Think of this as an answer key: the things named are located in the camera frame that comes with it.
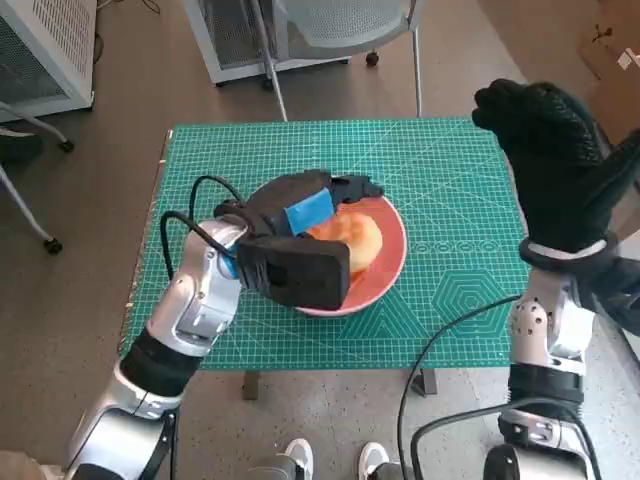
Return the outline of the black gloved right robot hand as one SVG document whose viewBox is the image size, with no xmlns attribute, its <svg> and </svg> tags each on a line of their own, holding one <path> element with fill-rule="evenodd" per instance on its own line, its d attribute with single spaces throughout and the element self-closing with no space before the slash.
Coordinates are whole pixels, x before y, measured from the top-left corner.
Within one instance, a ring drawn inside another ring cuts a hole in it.
<svg viewBox="0 0 640 480">
<path fill-rule="evenodd" d="M 603 240 L 639 173 L 639 131 L 609 144 L 587 108 L 549 82 L 497 79 L 474 100 L 474 124 L 509 160 L 530 240 L 570 254 Z"/>
</svg>

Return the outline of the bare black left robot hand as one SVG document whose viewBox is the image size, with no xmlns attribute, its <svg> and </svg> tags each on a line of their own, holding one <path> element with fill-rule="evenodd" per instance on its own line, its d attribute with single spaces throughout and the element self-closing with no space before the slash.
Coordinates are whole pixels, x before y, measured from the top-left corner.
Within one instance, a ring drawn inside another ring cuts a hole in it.
<svg viewBox="0 0 640 480">
<path fill-rule="evenodd" d="M 246 201 L 226 200 L 214 215 L 233 215 L 257 236 L 295 237 L 331 219 L 342 204 L 383 195 L 384 189 L 368 176 L 306 170 L 277 177 Z"/>
</svg>

